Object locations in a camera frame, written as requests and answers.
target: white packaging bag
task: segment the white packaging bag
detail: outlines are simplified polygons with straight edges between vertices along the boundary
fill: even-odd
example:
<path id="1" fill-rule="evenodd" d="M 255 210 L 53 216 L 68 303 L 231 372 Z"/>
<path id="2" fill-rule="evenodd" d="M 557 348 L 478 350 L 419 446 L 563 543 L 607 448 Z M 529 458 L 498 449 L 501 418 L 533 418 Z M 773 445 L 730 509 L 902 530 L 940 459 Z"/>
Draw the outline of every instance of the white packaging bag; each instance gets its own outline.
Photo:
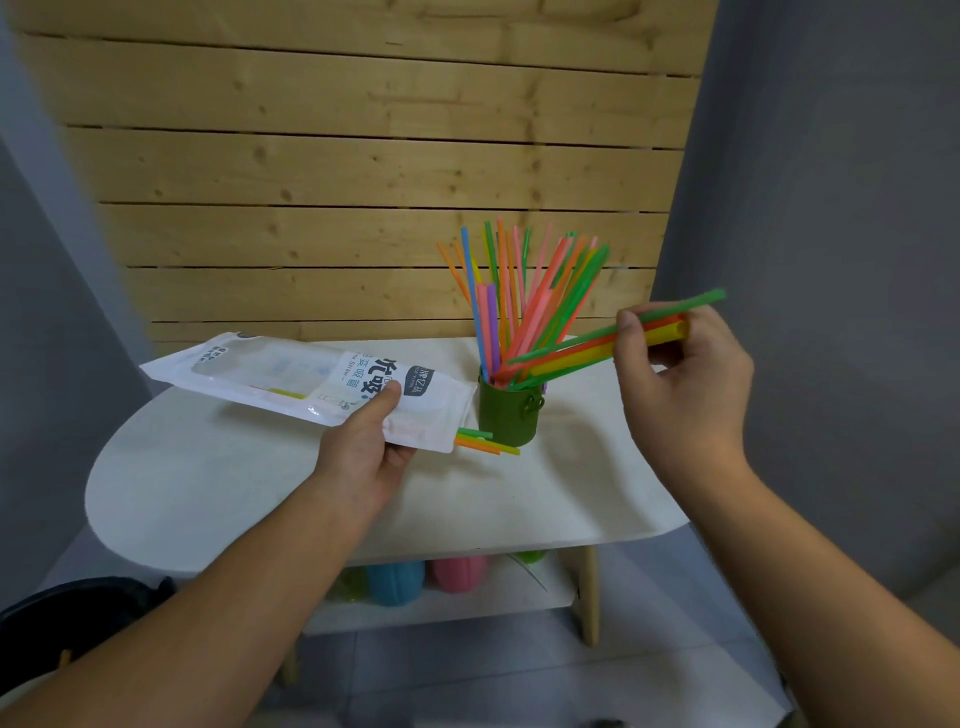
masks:
<path id="1" fill-rule="evenodd" d="M 141 369 L 157 381 L 321 425 L 339 425 L 391 379 L 400 403 L 383 423 L 387 442 L 452 452 L 476 384 L 382 355 L 326 344 L 222 333 Z"/>

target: wooden wall panel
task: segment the wooden wall panel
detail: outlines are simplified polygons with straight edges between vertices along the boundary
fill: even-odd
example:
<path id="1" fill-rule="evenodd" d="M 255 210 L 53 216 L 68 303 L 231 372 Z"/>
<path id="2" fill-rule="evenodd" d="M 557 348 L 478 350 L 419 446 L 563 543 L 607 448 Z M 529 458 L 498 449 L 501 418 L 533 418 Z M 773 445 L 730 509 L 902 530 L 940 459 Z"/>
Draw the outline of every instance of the wooden wall panel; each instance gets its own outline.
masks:
<path id="1" fill-rule="evenodd" d="M 680 149 L 700 83 L 49 37 L 20 51 L 60 122 L 152 129 Z"/>
<path id="2" fill-rule="evenodd" d="M 647 300 L 716 0 L 7 0 L 165 351 L 470 335 L 436 252 L 597 235 Z"/>
<path id="3" fill-rule="evenodd" d="M 608 326 L 612 318 L 577 319 L 573 334 Z M 428 339 L 472 336 L 471 319 L 417 319 L 413 321 L 207 321 L 153 323 L 150 336 L 163 344 L 176 344 L 175 352 L 212 339 L 225 331 L 243 331 L 300 341 L 363 341 L 366 339 Z"/>
<path id="4" fill-rule="evenodd" d="M 129 266 L 443 266 L 436 244 L 459 244 L 460 227 L 482 229 L 495 210 L 102 205 L 107 240 Z M 504 224 L 532 226 L 540 250 L 565 231 L 611 246 L 608 266 L 655 267 L 666 213 L 506 212 Z M 535 258 L 531 255 L 531 264 Z"/>
<path id="5" fill-rule="evenodd" d="M 100 201 L 667 211 L 682 152 L 68 129 Z"/>
<path id="6" fill-rule="evenodd" d="M 8 0 L 15 28 L 361 56 L 698 75 L 716 0 Z"/>
<path id="7" fill-rule="evenodd" d="M 446 269 L 132 268 L 133 300 L 151 321 L 466 319 Z M 607 269 L 581 315 L 646 301 L 654 271 Z"/>

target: black object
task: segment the black object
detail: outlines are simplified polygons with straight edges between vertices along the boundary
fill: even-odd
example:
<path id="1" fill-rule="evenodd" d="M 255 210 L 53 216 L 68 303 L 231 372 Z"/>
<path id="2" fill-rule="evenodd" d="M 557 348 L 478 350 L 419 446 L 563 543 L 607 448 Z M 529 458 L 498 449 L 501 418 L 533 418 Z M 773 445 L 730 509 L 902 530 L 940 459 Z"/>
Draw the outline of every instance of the black object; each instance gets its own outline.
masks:
<path id="1" fill-rule="evenodd" d="M 0 612 L 0 695 L 57 669 L 133 624 L 177 591 L 169 576 L 151 589 L 108 576 L 60 584 Z"/>

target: gray wall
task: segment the gray wall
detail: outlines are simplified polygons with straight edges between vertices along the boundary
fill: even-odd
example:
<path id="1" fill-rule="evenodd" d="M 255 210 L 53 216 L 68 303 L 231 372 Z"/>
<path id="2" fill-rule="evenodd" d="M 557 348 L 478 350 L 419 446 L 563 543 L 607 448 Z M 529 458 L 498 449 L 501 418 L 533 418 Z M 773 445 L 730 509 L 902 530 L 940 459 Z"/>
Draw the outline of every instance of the gray wall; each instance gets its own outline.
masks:
<path id="1" fill-rule="evenodd" d="M 655 288 L 728 288 L 751 461 L 901 594 L 960 553 L 958 37 L 953 0 L 722 0 Z"/>
<path id="2" fill-rule="evenodd" d="M 147 388 L 0 144 L 0 609 L 84 517 L 97 452 Z"/>

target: floor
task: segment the floor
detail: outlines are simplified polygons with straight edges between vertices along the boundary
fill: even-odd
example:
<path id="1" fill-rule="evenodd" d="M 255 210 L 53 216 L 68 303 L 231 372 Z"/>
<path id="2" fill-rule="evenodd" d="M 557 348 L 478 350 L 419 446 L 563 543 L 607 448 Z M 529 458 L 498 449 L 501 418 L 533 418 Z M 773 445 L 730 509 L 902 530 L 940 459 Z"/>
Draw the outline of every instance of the floor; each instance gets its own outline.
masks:
<path id="1" fill-rule="evenodd" d="M 347 726 L 772 728 L 788 707 L 773 663 L 689 527 L 602 546 L 602 637 L 586 648 L 567 610 L 301 640 L 300 680 L 264 709 L 335 714 Z M 42 587 L 161 574 L 86 529 Z"/>

